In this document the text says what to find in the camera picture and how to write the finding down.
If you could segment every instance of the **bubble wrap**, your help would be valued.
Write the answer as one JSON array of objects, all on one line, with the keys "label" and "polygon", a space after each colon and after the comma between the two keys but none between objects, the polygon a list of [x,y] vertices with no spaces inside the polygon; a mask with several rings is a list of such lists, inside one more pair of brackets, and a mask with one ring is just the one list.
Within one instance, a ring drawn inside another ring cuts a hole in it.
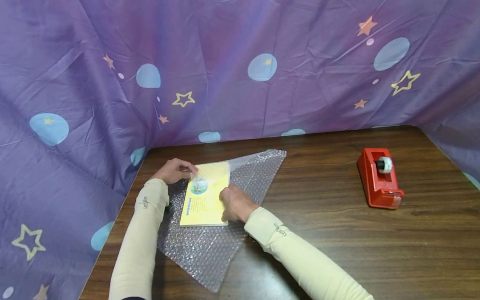
[{"label": "bubble wrap", "polygon": [[[230,183],[236,184],[261,204],[286,151],[267,150],[228,161]],[[180,227],[188,182],[169,187],[170,212],[158,232],[158,249],[210,291],[220,289],[230,261],[247,233],[241,222],[220,227]]]}]

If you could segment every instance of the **yellow star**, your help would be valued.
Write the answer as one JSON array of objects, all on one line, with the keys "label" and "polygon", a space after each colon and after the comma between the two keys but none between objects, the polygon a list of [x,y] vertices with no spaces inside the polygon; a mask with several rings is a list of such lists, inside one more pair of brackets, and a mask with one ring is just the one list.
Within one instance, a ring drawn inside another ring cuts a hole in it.
[{"label": "yellow star", "polygon": [[372,30],[372,28],[375,25],[377,25],[377,23],[373,22],[372,21],[372,16],[370,16],[370,18],[368,18],[367,21],[365,21],[363,23],[359,23],[360,31],[357,34],[357,36],[359,36],[361,34],[366,34],[367,36],[369,36],[370,35],[370,30]]},{"label": "yellow star", "polygon": [[105,56],[103,57],[103,59],[108,63],[108,67],[111,68],[111,69],[115,69],[115,67],[113,66],[113,60],[108,57],[107,54],[105,54]]},{"label": "yellow star", "polygon": [[165,123],[167,123],[167,122],[170,122],[169,120],[167,120],[167,117],[162,117],[162,115],[160,115],[160,116],[158,117],[158,119],[162,122],[162,124],[165,124]]},{"label": "yellow star", "polygon": [[[22,224],[20,229],[20,236],[12,242],[13,246],[25,249],[25,251],[27,252],[27,261],[31,260],[35,256],[37,251],[45,251],[45,247],[42,246],[42,244],[40,244],[40,237],[42,235],[42,231],[43,230],[41,229],[31,231],[30,229],[28,229],[28,227],[25,224]],[[36,246],[33,247],[32,250],[30,250],[30,248],[27,245],[20,243],[25,239],[25,233],[27,233],[29,236],[36,235],[35,237]]]},{"label": "yellow star", "polygon": [[[395,96],[396,94],[400,93],[400,92],[403,91],[403,90],[409,90],[409,89],[411,89],[411,88],[412,88],[412,83],[413,83],[415,80],[417,80],[417,78],[418,78],[419,76],[420,76],[420,73],[415,74],[415,75],[412,75],[412,73],[410,73],[410,70],[408,70],[408,71],[405,73],[405,75],[403,75],[402,79],[400,79],[399,82],[392,84],[392,88],[395,89],[395,91],[393,91],[393,96]],[[407,85],[407,86],[403,86],[403,87],[398,87],[398,85],[399,85],[400,83],[402,83],[402,82],[405,80],[405,78],[410,79],[410,81],[408,82],[408,85]]]},{"label": "yellow star", "polygon": [[47,291],[50,286],[43,286],[43,284],[40,287],[40,291],[38,291],[38,294],[33,297],[33,300],[47,300]]},{"label": "yellow star", "polygon": [[365,103],[367,103],[368,100],[360,100],[358,103],[355,103],[355,108],[364,108],[365,107]]},{"label": "yellow star", "polygon": [[[188,97],[188,100],[185,101],[185,102],[180,102],[180,97]],[[181,105],[183,108],[185,107],[185,105],[189,104],[189,103],[195,103],[195,100],[192,98],[192,92],[188,92],[186,94],[179,94],[177,93],[177,100],[175,100],[175,102],[172,103],[172,105]]]}]

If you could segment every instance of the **arm sleeve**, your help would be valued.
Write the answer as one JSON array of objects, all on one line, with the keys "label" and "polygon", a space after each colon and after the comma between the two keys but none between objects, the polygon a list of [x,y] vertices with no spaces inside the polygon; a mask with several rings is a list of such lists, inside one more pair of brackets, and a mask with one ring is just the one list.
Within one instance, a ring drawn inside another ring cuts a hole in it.
[{"label": "arm sleeve", "polygon": [[145,183],[113,269],[109,300],[152,299],[157,235],[168,202],[168,188],[162,180]]},{"label": "arm sleeve", "polygon": [[373,300],[373,297],[320,250],[291,232],[268,210],[257,208],[245,230],[272,254],[314,300]]}]

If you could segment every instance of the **book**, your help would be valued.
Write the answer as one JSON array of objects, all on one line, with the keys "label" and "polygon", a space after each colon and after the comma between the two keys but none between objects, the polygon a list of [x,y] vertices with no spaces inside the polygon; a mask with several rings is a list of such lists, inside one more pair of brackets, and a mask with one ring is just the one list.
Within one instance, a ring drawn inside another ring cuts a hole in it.
[{"label": "book", "polygon": [[220,192],[230,183],[228,162],[197,165],[198,174],[190,179],[183,202],[180,226],[225,226],[225,207]]}]

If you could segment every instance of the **left hand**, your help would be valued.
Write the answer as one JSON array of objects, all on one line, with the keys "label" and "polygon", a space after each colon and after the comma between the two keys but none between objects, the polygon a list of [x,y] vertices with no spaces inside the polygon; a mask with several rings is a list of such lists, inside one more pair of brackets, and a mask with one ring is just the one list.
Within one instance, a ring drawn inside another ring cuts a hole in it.
[{"label": "left hand", "polygon": [[[181,167],[186,167],[190,172],[182,172]],[[169,160],[160,170],[158,170],[152,178],[163,180],[166,184],[173,184],[180,179],[190,178],[190,173],[197,175],[198,168],[188,161],[178,158]]]}]

